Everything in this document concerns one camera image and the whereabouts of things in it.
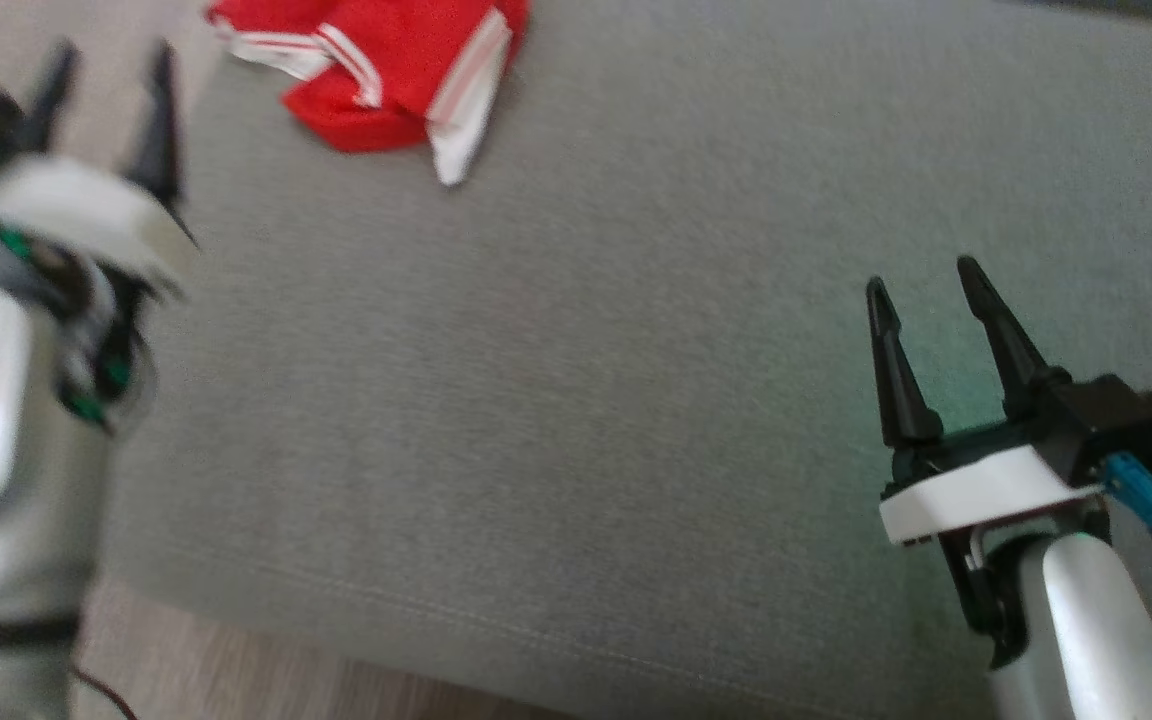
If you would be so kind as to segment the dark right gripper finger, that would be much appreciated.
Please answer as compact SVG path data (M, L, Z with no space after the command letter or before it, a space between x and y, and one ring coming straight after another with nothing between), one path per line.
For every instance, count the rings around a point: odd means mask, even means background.
M1064 367L1044 359L973 256L961 255L956 268L968 306L986 332L998 379L1005 391L1005 416L1032 418L1041 406L1043 393L1071 382L1073 377Z
M867 323L884 446L929 445L943 434L940 414L925 402L902 346L902 325L882 278L867 281Z

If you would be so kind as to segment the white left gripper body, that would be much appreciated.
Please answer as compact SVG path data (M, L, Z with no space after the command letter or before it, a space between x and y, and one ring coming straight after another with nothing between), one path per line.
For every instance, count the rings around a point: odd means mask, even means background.
M142 311L197 247L124 172L20 150L24 114L0 90L0 433L50 404L115 433L156 387Z

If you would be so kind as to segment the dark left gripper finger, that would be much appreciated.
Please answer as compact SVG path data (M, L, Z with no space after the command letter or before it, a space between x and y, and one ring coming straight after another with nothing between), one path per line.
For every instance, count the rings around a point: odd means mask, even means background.
M170 41L157 41L156 56L146 76L147 120L141 141L134 146L124 179L154 197L166 210L185 238L197 247L197 240L179 213L183 192L182 152L180 152L177 51Z
M58 119L76 77L78 60L79 50L73 41L58 41L50 65L38 82L33 104L20 120L20 150L23 152L50 151Z

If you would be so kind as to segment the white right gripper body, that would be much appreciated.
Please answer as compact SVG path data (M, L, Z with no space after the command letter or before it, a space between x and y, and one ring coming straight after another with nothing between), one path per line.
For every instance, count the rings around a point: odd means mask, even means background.
M992 669L1020 662L1028 650L1069 669L1108 660L1111 644L1094 638L1097 612L1082 614L1021 578L1021 564L1043 560L1059 537L1111 541L1102 497L1066 487L1021 423L943 432L929 445L890 450L892 478L879 506L884 532L895 544L940 543L967 624L995 644Z

